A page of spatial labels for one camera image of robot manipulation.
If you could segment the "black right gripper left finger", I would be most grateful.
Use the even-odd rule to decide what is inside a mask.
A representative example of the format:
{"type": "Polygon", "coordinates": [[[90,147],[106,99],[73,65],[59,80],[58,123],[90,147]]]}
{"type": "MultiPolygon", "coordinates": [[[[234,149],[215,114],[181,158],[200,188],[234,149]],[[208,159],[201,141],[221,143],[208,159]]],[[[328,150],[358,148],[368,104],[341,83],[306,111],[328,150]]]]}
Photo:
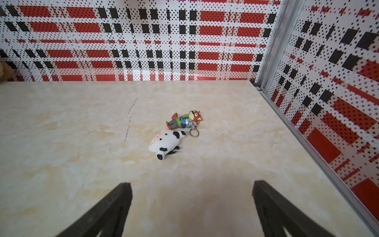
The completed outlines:
{"type": "Polygon", "coordinates": [[[59,237],[120,237],[132,203],[130,183],[120,183],[59,237]]]}

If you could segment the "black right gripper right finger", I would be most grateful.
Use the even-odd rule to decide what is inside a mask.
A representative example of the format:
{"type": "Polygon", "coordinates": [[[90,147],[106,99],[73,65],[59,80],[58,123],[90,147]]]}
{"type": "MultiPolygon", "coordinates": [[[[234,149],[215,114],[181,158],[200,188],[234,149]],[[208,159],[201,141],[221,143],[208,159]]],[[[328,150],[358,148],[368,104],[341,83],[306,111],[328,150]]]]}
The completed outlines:
{"type": "Polygon", "coordinates": [[[332,237],[264,180],[254,182],[252,196],[266,237],[332,237]]]}

